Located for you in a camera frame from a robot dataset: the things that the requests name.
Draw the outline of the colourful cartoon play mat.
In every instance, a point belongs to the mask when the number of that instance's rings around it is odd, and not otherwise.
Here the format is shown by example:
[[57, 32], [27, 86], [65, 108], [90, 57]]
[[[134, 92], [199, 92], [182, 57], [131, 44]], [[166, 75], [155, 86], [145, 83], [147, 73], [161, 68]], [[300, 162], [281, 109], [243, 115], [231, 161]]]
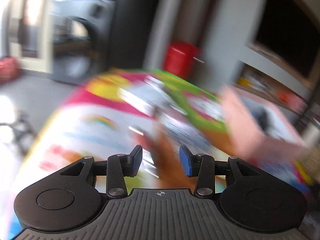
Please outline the colourful cartoon play mat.
[[[220, 94], [162, 71], [116, 70], [77, 89], [31, 149], [14, 197], [83, 157], [105, 161], [130, 154], [136, 145], [143, 157], [137, 175], [124, 178], [127, 197], [108, 200], [97, 217], [77, 229], [22, 227], [17, 239], [306, 239], [300, 227], [241, 228], [212, 200], [194, 196], [197, 178], [184, 173], [182, 145], [216, 161], [240, 157], [232, 155]], [[242, 160], [271, 175], [274, 165], [287, 162]]]

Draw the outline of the grey TV shelf unit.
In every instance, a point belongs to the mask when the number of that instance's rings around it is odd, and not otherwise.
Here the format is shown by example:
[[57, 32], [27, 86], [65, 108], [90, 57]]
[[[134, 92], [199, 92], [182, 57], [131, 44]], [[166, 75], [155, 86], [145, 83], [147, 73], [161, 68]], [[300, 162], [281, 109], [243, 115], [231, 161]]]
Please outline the grey TV shelf unit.
[[[295, 0], [319, 27], [319, 0]], [[319, 55], [316, 56], [310, 75], [302, 77], [284, 60], [268, 56], [270, 51], [251, 43], [242, 48], [239, 61], [278, 81], [301, 98], [310, 100], [319, 81]]]

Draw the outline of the red cylindrical canister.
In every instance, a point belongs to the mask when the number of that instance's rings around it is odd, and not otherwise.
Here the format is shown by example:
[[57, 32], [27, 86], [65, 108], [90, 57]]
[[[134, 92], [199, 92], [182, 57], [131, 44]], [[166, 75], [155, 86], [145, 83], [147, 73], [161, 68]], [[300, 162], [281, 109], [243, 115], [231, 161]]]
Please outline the red cylindrical canister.
[[200, 49], [196, 46], [183, 41], [174, 41], [168, 46], [163, 70], [187, 80], [199, 54]]

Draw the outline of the grey washing machine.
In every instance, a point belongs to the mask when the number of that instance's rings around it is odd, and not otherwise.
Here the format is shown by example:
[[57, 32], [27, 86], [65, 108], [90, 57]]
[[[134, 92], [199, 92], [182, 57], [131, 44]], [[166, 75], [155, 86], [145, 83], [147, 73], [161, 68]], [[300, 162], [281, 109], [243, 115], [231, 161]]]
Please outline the grey washing machine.
[[51, 0], [54, 81], [79, 85], [99, 73], [118, 0]]

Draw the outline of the pink cardboard box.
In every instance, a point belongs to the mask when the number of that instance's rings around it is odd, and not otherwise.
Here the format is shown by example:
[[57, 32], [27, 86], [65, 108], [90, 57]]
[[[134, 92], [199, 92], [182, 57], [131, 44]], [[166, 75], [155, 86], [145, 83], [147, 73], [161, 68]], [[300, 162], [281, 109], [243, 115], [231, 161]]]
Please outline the pink cardboard box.
[[232, 155], [271, 162], [300, 158], [306, 144], [282, 111], [270, 101], [234, 86], [220, 92]]

